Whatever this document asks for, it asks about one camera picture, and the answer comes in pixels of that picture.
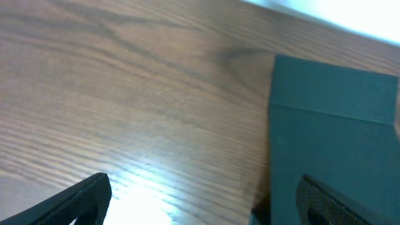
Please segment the black gift box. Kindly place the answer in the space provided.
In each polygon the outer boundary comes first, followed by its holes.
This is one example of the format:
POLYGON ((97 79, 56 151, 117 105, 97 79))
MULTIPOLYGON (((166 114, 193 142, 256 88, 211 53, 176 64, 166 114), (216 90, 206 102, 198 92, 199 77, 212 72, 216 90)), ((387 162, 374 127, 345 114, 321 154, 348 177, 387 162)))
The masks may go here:
POLYGON ((308 174, 399 223, 399 78, 278 55, 268 105, 270 192, 251 224, 301 224, 308 174))

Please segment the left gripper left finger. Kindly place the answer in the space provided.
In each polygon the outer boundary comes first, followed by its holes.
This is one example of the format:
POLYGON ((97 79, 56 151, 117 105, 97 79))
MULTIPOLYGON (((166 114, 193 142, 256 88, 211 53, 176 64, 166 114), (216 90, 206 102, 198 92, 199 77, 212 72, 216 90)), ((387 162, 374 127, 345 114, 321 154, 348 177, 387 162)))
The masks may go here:
POLYGON ((56 195, 13 215, 2 225, 102 225, 112 191, 109 177, 99 172, 56 195))

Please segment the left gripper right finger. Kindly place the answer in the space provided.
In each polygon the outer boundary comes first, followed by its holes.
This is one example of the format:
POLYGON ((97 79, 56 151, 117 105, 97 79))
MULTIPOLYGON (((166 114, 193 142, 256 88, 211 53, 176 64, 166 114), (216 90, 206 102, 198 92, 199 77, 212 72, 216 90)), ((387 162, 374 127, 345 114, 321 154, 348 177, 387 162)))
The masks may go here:
POLYGON ((308 174, 297 184, 296 208, 302 225, 394 224, 308 174))

